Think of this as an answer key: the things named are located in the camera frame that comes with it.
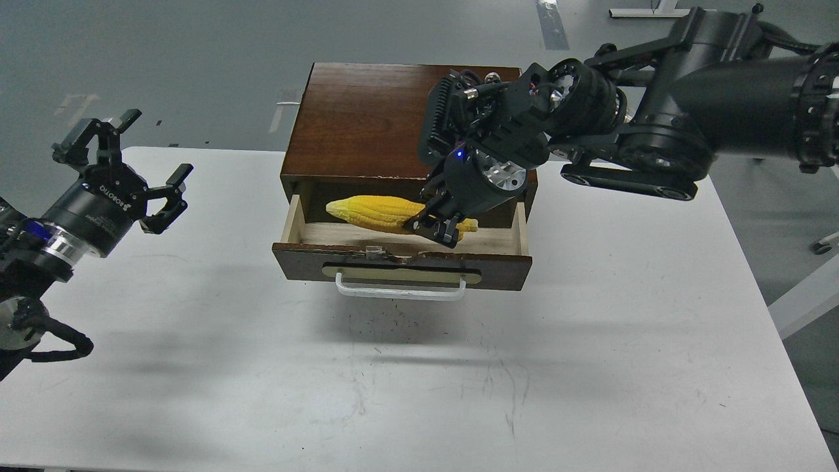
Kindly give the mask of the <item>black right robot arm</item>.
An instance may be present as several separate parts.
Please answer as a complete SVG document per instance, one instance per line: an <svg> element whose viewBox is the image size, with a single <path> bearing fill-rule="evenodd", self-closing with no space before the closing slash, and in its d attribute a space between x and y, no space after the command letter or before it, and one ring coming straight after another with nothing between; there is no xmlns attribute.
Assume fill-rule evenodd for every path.
<svg viewBox="0 0 839 472"><path fill-rule="evenodd" d="M129 109L118 125L81 119L52 158L76 170L73 184L40 217L2 201L2 377L23 361L53 363L84 358L93 341L51 316L42 296L66 283L85 255L105 258L134 224L160 234L185 212L183 163L162 186L150 186L123 161L122 134L141 116Z"/></svg>

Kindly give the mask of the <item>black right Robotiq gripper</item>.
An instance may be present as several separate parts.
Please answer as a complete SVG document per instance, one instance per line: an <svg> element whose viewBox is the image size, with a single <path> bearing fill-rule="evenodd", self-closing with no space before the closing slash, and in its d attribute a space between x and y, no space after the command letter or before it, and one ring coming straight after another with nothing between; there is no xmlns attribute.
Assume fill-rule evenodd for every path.
<svg viewBox="0 0 839 472"><path fill-rule="evenodd" d="M123 164L120 137L141 115L139 109L126 110L117 126L99 119L81 119L65 140L52 144L53 161L81 175L42 219L87 243L99 258L107 257L139 218L144 233L162 234L187 208L183 194L185 179L194 170L192 164L180 164L165 185L151 188L147 180ZM93 140L97 141L95 164L88 161L88 146ZM109 171L117 172L116 176L109 176ZM164 206L155 214L144 215L132 198L135 192L139 192L142 203L164 199Z"/></svg>

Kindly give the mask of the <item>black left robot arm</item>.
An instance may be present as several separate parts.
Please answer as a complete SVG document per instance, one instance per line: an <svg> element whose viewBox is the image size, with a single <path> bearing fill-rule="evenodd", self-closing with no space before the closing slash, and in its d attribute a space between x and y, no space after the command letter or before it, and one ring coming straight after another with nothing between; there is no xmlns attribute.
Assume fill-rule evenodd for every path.
<svg viewBox="0 0 839 472"><path fill-rule="evenodd" d="M677 201L720 155L835 167L837 44L799 42L762 9L694 8L665 38L511 81L450 71L423 118L423 205L402 226L453 248L459 223L518 197L552 153L569 182Z"/></svg>

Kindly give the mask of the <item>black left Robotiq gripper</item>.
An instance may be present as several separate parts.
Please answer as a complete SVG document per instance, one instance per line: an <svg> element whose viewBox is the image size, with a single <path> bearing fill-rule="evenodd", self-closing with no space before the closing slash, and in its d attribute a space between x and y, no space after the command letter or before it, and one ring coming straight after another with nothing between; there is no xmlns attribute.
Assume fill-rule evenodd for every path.
<svg viewBox="0 0 839 472"><path fill-rule="evenodd" d="M437 163L419 199L422 206L402 229L447 248L462 240L458 224L518 197L528 171L512 161L500 161L476 147L457 147Z"/></svg>

